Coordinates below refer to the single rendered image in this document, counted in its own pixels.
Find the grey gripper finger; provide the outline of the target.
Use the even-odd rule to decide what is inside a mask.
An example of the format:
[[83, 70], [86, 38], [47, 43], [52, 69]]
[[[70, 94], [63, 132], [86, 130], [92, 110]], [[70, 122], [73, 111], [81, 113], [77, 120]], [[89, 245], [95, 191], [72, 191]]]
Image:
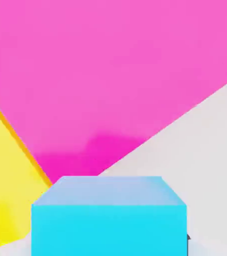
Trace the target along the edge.
[[204, 247], [187, 234], [187, 256], [204, 256]]

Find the small cyan cube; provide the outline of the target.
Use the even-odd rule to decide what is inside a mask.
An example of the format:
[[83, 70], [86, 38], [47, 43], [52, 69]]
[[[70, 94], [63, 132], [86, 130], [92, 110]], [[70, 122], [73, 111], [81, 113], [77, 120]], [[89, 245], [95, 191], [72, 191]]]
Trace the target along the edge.
[[31, 206], [31, 256], [188, 256], [187, 206], [159, 176], [64, 176]]

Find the large pink box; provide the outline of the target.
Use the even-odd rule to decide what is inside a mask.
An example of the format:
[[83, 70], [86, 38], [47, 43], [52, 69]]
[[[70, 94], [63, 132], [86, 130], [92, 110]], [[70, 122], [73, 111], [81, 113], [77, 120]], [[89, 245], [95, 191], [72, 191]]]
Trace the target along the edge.
[[98, 175], [227, 84], [227, 0], [0, 0], [0, 110], [52, 182]]

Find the large yellow box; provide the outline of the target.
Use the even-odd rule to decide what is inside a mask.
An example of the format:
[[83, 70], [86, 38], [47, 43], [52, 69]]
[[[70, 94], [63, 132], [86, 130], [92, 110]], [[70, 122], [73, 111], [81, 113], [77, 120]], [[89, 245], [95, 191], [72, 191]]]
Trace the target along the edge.
[[31, 230], [31, 206], [52, 182], [0, 111], [0, 246]]

